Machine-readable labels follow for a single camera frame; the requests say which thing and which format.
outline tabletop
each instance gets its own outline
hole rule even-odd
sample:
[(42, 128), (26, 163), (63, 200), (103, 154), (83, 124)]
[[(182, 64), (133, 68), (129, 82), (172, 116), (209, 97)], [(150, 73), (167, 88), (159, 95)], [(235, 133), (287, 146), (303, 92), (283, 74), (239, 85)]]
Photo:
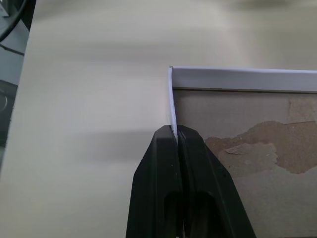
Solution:
[(133, 174), (169, 124), (169, 65), (313, 69), (307, 4), (38, 0), (1, 171), (1, 237), (124, 237)]

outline white edge trim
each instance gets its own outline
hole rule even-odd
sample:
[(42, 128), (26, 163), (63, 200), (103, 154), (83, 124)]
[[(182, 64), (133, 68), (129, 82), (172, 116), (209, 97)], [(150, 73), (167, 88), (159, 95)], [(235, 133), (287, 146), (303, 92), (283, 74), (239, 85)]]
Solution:
[(175, 105), (174, 105), (174, 95), (173, 95), (173, 87), (172, 87), (172, 72), (173, 67), (169, 67), (168, 69), (168, 96), (169, 96), (169, 109), (170, 109), (170, 123), (172, 126), (172, 130), (174, 132), (174, 136), (177, 139), (177, 122), (176, 122), (176, 113), (175, 113)]
[(173, 67), (173, 88), (317, 93), (317, 71)]

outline black cable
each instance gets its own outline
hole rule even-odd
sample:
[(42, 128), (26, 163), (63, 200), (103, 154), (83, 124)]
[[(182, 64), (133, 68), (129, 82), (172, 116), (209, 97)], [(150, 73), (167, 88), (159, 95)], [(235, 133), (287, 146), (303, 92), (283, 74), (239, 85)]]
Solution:
[(24, 13), (27, 3), (29, 0), (24, 0), (20, 10), (18, 11), (15, 19), (11, 22), (11, 24), (4, 30), (4, 32), (0, 35), (0, 42), (2, 42), (11, 32), (12, 30), (16, 27), (16, 25), (19, 23), (21, 20), (22, 14)]
[(17, 54), (17, 55), (24, 56), (24, 53), (22, 53), (22, 52), (20, 52), (20, 51), (16, 51), (16, 50), (14, 50), (14, 49), (11, 49), (11, 48), (9, 48), (9, 47), (7, 47), (7, 46), (4, 46), (4, 45), (2, 45), (2, 44), (0, 44), (0, 47), (3, 48), (5, 51), (10, 51), (10, 52), (15, 53), (15, 54)]

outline white frame edge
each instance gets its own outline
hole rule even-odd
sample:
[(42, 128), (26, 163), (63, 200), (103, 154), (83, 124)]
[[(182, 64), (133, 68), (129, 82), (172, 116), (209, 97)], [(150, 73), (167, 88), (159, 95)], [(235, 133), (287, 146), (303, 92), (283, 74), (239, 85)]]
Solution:
[(177, 140), (173, 89), (317, 93), (317, 71), (170, 66), (170, 122)]

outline cardboard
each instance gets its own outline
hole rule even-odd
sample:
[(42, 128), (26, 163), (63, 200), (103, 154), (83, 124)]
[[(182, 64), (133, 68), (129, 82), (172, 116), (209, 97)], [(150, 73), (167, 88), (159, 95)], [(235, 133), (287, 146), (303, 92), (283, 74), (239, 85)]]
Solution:
[(176, 88), (173, 102), (230, 172), (258, 238), (317, 237), (317, 95)]

